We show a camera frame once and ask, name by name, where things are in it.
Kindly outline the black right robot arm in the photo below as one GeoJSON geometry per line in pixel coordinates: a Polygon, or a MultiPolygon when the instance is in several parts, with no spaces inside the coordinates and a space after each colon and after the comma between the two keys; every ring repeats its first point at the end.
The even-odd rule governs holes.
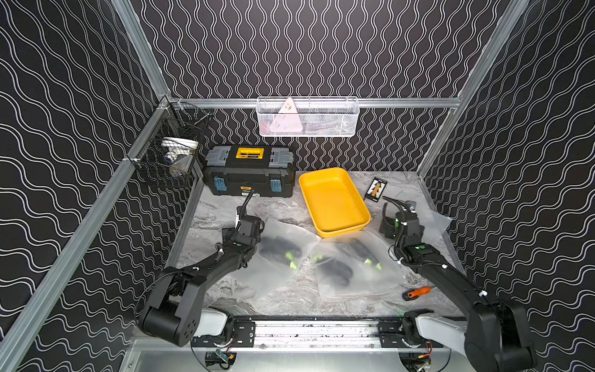
{"type": "Polygon", "coordinates": [[[401,321],[404,343],[437,342],[465,356],[477,371],[535,367],[538,358],[524,306],[488,294],[423,242],[415,206],[393,198],[387,203],[397,209],[394,217],[382,217],[380,227],[381,234],[393,241],[390,257],[430,281],[464,316],[454,320],[429,310],[406,312],[401,321]]]}

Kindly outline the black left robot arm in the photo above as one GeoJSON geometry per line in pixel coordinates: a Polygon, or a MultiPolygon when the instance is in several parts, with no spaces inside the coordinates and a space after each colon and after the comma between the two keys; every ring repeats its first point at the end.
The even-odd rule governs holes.
{"type": "Polygon", "coordinates": [[[246,215],[235,228],[222,230],[223,241],[206,259],[164,269],[138,317],[140,330],[178,347],[187,345],[200,325],[206,291],[248,265],[264,227],[262,219],[246,215]]]}

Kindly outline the clear zip-top bag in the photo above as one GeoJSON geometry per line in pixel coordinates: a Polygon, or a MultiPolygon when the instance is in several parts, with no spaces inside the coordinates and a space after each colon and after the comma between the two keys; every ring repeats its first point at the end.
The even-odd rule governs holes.
{"type": "Polygon", "coordinates": [[[452,219],[438,212],[433,211],[428,206],[417,204],[415,210],[421,226],[424,226],[422,234],[425,243],[435,244],[441,239],[444,232],[450,226],[452,219]]]}
{"type": "Polygon", "coordinates": [[[385,295],[395,288],[401,287],[405,283],[405,275],[398,263],[390,257],[389,248],[390,244],[387,240],[367,231],[353,232],[321,240],[311,252],[311,261],[315,265],[320,295],[323,297],[385,295]],[[347,242],[352,239],[360,240],[372,250],[381,263],[381,271],[347,254],[347,242]],[[336,287],[319,279],[315,264],[315,257],[319,255],[334,257],[352,268],[353,277],[348,287],[336,287]]]}
{"type": "Polygon", "coordinates": [[[261,234],[257,252],[246,268],[229,277],[249,288],[255,299],[286,285],[298,272],[303,261],[320,242],[316,234],[296,225],[269,218],[261,234]]]}

